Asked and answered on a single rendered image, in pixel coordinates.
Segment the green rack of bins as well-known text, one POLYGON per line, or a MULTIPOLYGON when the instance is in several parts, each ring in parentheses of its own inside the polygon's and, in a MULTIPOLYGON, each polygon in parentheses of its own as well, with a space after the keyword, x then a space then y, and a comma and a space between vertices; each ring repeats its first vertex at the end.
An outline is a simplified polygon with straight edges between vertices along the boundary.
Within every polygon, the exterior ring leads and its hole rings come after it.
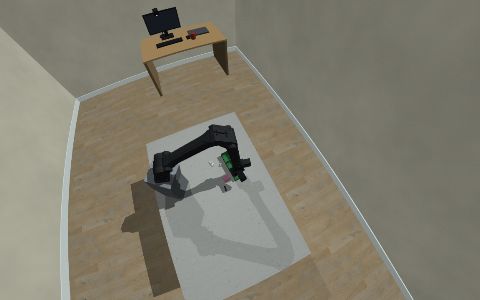
MULTIPOLYGON (((223 153, 221 154, 221 156, 222 156, 223 161, 224 161, 225 164, 227 165, 228 169, 229 169, 229 168, 232 168, 232 167, 233 167, 233 166, 232 166, 232 161, 231 161, 231 159, 230 159, 230 157, 229 157, 229 155, 228 155, 228 151, 223 152, 223 153)), ((234 177, 234 179, 235 179, 235 182, 236 182, 236 181, 239 179, 239 178, 238 178, 238 175, 237 175, 236 177, 234 177)))

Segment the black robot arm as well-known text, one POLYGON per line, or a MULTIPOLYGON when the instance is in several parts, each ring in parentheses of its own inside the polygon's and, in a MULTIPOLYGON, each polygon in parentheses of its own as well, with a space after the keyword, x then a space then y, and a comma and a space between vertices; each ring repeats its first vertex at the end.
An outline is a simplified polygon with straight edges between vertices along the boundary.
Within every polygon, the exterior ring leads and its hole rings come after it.
POLYGON ((178 163, 217 145, 227 149, 232 161, 233 172, 235 175, 238 175, 241 182, 247 179, 243 168, 251 166, 251 161, 250 159, 240 159, 234 128, 230 125, 225 127, 210 125, 208 128, 204 134, 175 151, 158 152, 154 155, 153 172, 155 183, 169 182, 170 173, 173 171, 172 168, 178 163))

